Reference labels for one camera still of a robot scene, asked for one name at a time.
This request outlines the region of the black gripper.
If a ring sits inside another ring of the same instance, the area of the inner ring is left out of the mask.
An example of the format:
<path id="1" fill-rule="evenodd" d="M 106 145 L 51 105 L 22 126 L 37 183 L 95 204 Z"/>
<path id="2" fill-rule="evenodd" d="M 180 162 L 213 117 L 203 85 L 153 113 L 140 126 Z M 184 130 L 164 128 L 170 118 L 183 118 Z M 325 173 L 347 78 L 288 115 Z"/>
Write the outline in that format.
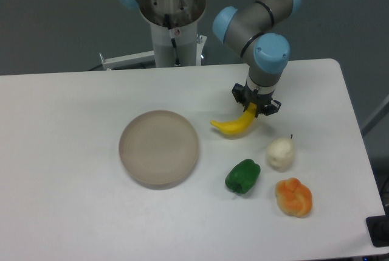
<path id="1" fill-rule="evenodd" d="M 251 103 L 256 105 L 255 118 L 260 114 L 265 116 L 275 114 L 281 107 L 281 102 L 272 98 L 272 92 L 269 94 L 260 94 L 258 90 L 252 91 L 248 85 L 243 86 L 236 83 L 232 88 L 232 94 L 236 102 L 242 104 L 244 107 L 244 113 L 250 108 Z"/>

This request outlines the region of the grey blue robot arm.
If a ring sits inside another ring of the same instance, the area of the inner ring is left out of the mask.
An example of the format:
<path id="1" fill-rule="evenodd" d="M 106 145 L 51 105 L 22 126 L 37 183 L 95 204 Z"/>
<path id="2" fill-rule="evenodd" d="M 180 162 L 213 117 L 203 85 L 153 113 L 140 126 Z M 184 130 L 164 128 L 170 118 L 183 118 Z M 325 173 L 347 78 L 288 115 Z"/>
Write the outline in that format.
<path id="1" fill-rule="evenodd" d="M 158 68 L 193 66 L 196 63 L 198 21 L 206 0 L 119 0 L 129 9 L 139 9 L 149 23 L 154 59 Z M 218 40 L 231 48 L 249 66 L 246 83 L 235 85 L 235 100 L 256 114 L 271 115 L 280 109 L 273 99 L 275 87 L 290 56 L 290 45 L 272 33 L 279 22 L 293 15 L 301 0 L 254 0 L 243 10 L 222 9 L 212 24 Z"/>

